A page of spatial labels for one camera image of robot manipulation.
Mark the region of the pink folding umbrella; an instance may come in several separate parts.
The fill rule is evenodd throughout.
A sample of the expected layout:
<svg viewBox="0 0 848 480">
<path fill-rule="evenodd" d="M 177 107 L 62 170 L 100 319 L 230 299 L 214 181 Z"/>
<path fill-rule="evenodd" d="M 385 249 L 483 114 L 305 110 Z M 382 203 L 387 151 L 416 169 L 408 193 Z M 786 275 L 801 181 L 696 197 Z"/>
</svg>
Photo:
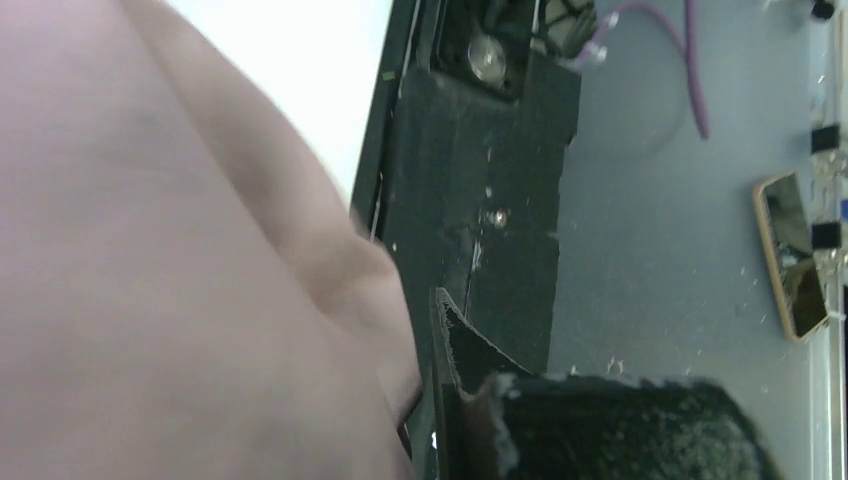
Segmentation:
<svg viewBox="0 0 848 480">
<path fill-rule="evenodd" d="M 1 475 L 411 479 L 397 269 L 162 1 L 1 5 Z"/>
</svg>

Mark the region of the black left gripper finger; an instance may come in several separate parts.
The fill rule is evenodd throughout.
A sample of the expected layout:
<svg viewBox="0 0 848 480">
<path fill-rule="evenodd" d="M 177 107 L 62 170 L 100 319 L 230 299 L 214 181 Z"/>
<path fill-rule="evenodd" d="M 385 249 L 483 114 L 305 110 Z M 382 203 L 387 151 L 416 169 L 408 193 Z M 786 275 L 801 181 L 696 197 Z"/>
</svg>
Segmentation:
<svg viewBox="0 0 848 480">
<path fill-rule="evenodd" d="M 777 479 L 757 427 L 699 378 L 537 374 L 431 294 L 442 479 Z"/>
</svg>

